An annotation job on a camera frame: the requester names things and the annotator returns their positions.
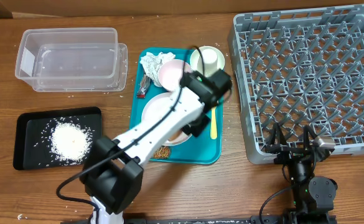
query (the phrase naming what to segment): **white plate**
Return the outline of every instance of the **white plate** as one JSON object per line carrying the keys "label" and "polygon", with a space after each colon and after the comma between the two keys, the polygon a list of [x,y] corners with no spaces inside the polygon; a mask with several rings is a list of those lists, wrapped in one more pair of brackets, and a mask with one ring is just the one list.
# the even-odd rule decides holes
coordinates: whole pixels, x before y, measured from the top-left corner
{"label": "white plate", "polygon": [[[223,56],[223,54],[220,52],[219,49],[217,49],[216,47],[212,47],[212,46],[202,46],[199,48],[200,48],[201,52],[205,49],[214,50],[218,55],[218,69],[225,68],[225,56]],[[197,64],[198,64],[199,58],[200,58],[200,53],[198,52],[198,50],[194,50],[192,53],[192,56],[190,57],[190,66],[192,67],[192,70],[197,71]]]}
{"label": "white plate", "polygon": [[[158,116],[158,111],[163,109],[165,102],[168,98],[172,95],[172,93],[161,93],[155,97],[153,97],[144,107],[142,112],[142,121],[147,119],[155,119],[160,120],[161,117]],[[163,146],[176,146],[178,144],[182,144],[186,142],[190,135],[186,135],[185,133],[181,132],[173,141],[166,141]]]}

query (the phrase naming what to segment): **wood grain surface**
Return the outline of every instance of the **wood grain surface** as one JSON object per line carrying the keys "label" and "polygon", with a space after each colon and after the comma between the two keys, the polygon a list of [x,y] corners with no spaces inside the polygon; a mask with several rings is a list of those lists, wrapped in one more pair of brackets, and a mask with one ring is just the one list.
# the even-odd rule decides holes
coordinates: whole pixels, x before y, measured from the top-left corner
{"label": "wood grain surface", "polygon": [[[148,47],[218,47],[226,55],[231,74],[227,35],[234,14],[200,16],[76,17],[0,20],[0,223],[49,224],[85,219],[87,205],[60,200],[55,189],[81,166],[17,171],[12,158],[16,121],[20,114],[82,106],[103,112],[104,133],[115,137],[128,129],[139,54]],[[128,80],[119,93],[37,93],[14,76],[16,55],[26,29],[55,27],[114,27],[119,41],[128,46]],[[151,219],[221,218],[257,215],[262,203],[288,183],[281,166],[254,165],[246,158],[240,123],[240,102],[234,92],[224,105],[222,156],[211,166],[151,162],[142,190],[129,206],[130,215],[145,213]],[[339,223],[364,223],[364,156],[332,156],[316,167],[316,175],[338,182],[335,199]],[[79,181],[64,194],[88,198]],[[272,200],[264,214],[279,214],[292,207],[291,194]],[[18,214],[28,219],[17,220]]]}

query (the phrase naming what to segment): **white granules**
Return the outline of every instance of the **white granules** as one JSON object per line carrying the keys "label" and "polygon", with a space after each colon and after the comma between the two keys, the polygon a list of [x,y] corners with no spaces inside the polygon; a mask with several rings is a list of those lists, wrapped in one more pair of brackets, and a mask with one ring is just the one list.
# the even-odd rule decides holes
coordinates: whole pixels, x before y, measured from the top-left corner
{"label": "white granules", "polygon": [[58,161],[81,162],[90,150],[91,134],[89,129],[81,129],[79,124],[57,123],[52,132],[51,152]]}

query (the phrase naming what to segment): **teal tray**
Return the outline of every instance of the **teal tray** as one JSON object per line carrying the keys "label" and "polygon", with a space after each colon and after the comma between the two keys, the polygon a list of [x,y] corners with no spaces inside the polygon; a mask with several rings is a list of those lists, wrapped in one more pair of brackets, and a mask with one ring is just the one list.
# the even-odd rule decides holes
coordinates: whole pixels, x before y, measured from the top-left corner
{"label": "teal tray", "polygon": [[[141,57],[146,55],[146,52],[151,52],[154,55],[158,55],[160,52],[168,53],[172,52],[176,55],[176,59],[184,59],[184,55],[186,52],[189,53],[187,61],[190,60],[190,56],[193,53],[193,50],[185,50],[185,49],[170,49],[170,48],[158,48],[151,47],[149,49],[144,50],[139,56],[138,63],[138,74],[136,75],[136,84],[134,86],[133,93],[133,104],[131,111],[131,121],[129,123],[129,128],[135,127],[137,124],[141,122],[141,115],[143,112],[143,108],[146,103],[151,100],[151,98],[155,97],[160,93],[165,93],[166,90],[164,88],[156,87],[153,83],[151,84],[149,91],[146,94],[145,99],[138,99],[136,95],[139,90],[139,84],[144,75],[143,66],[140,64]],[[222,151],[222,127],[223,127],[223,106],[218,106],[216,110],[217,116],[217,129],[218,129],[218,137],[215,140],[210,138],[210,124],[205,128],[202,134],[195,138],[192,136],[186,142],[178,145],[172,146],[171,153],[168,159],[151,159],[152,161],[159,162],[175,162],[175,163],[184,163],[184,164],[204,164],[209,165],[216,162]]]}

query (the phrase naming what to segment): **yellow utensil handle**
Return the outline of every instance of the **yellow utensil handle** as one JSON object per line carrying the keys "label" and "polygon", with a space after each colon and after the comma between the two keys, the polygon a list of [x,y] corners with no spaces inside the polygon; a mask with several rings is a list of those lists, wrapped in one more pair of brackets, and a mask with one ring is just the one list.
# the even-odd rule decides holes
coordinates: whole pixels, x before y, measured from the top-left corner
{"label": "yellow utensil handle", "polygon": [[217,129],[217,116],[216,116],[216,107],[212,108],[211,114],[211,139],[216,139],[218,137],[218,129]]}

